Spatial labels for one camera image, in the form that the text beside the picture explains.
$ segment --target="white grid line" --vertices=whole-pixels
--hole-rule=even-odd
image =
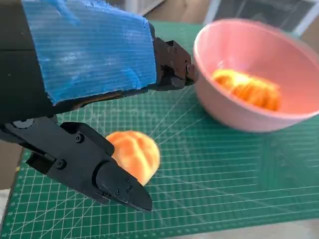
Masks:
[[[275,208],[275,207],[287,207],[287,206],[294,206],[294,205],[302,205],[302,204],[309,204],[309,203],[319,203],[319,201],[310,201],[310,202],[302,202],[302,203],[289,203],[289,204],[279,204],[279,205],[268,205],[268,206],[264,206],[264,207],[255,207],[255,208],[243,208],[243,209],[237,209],[237,210],[229,210],[229,211],[221,211],[221,212],[209,212],[209,213],[201,213],[201,214],[195,214],[194,212],[192,212],[191,210],[188,210],[188,212],[190,213],[190,215],[187,215],[186,217],[196,217],[198,219],[200,219],[199,216],[204,216],[204,215],[216,215],[216,214],[221,214],[221,213],[231,213],[231,212],[240,212],[240,211],[247,211],[247,210],[256,210],[256,209],[266,209],[266,208]],[[182,204],[178,203],[178,205],[180,205],[180,209],[187,209],[186,207],[183,207]],[[289,210],[286,210],[285,213],[298,213],[296,211],[289,211]],[[165,220],[165,219],[175,219],[175,218],[181,218],[181,217],[184,217],[184,216],[176,216],[176,217],[168,217],[168,218],[162,218],[162,220]],[[199,220],[202,224],[205,224],[205,223],[209,223],[203,219],[200,219]],[[140,221],[132,221],[132,222],[145,222],[145,220],[140,220]],[[108,223],[108,224],[102,224],[102,226],[110,226],[110,225],[118,225],[118,224],[126,224],[126,223],[131,223],[131,222],[116,222],[116,223]],[[87,227],[91,227],[91,225],[87,225],[87,226],[82,226],[82,227],[76,227],[76,225],[74,227],[70,227],[70,228],[65,228],[65,229],[68,229],[70,231],[72,231],[73,229],[75,228],[87,228]]]

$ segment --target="white furniture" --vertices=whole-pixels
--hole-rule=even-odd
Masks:
[[[265,0],[242,0],[242,4],[240,5],[238,12],[236,15],[232,17],[238,17],[240,12],[242,11],[245,4],[248,4],[249,1],[254,2],[267,2]],[[301,0],[301,2],[311,2],[314,5],[311,7],[311,9],[306,13],[301,21],[296,24],[292,32],[296,34],[297,36],[301,36],[304,31],[310,26],[310,24],[319,16],[319,0]],[[204,20],[204,24],[209,24],[215,20],[216,14],[218,12],[218,8],[221,4],[221,0],[211,0],[210,5],[207,11],[207,15]]]

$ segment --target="screw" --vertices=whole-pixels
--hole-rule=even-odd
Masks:
[[[66,162],[62,159],[62,160],[58,160],[56,162],[56,168],[57,169],[63,169],[65,168]]]
[[[84,135],[79,133],[75,136],[75,140],[77,143],[82,143],[84,141]]]
[[[132,186],[128,187],[126,192],[129,193],[132,190],[132,188],[133,188]]]

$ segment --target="black plastic part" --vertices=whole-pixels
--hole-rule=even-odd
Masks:
[[[110,142],[87,124],[66,122],[59,126],[52,119],[4,125],[25,140],[21,145],[34,151],[27,164],[102,204],[112,199],[139,210],[152,209],[146,189],[111,157],[114,146]]]
[[[85,123],[64,122],[61,125],[61,128],[63,128],[65,131],[67,131],[70,134],[76,134],[77,132],[82,132],[81,135],[83,137],[90,138],[92,141],[95,142],[95,144],[98,147],[103,148],[108,155],[112,156],[114,153],[114,150],[115,150],[114,146],[109,141],[107,141],[103,136],[101,136],[99,133],[97,133],[94,129],[92,129]]]
[[[150,24],[156,62],[157,82],[149,88],[156,91],[179,90],[196,80],[190,54],[175,41],[163,41]]]
[[[118,203],[141,211],[151,211],[152,199],[144,187],[135,177],[124,170],[117,170],[117,167],[115,162],[102,164],[96,174],[97,186]]]
[[[155,84],[140,90],[118,91],[63,101],[54,106],[44,89],[39,62],[21,1],[0,0],[0,28],[2,29],[0,124],[56,115],[92,102],[142,94],[148,89],[177,90],[192,84],[194,79],[191,79],[189,76],[192,75],[186,72],[186,65],[190,64],[190,55],[176,42],[164,42],[156,38],[154,27],[151,24],[150,27],[154,39],[157,71]],[[185,84],[175,84],[176,80],[170,77],[182,79]]]

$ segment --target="black bracket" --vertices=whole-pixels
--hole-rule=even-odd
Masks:
[[[33,151],[27,164],[48,177],[105,204],[114,200],[152,210],[146,189],[112,158],[114,146],[85,123],[35,118],[7,123],[0,131]]]

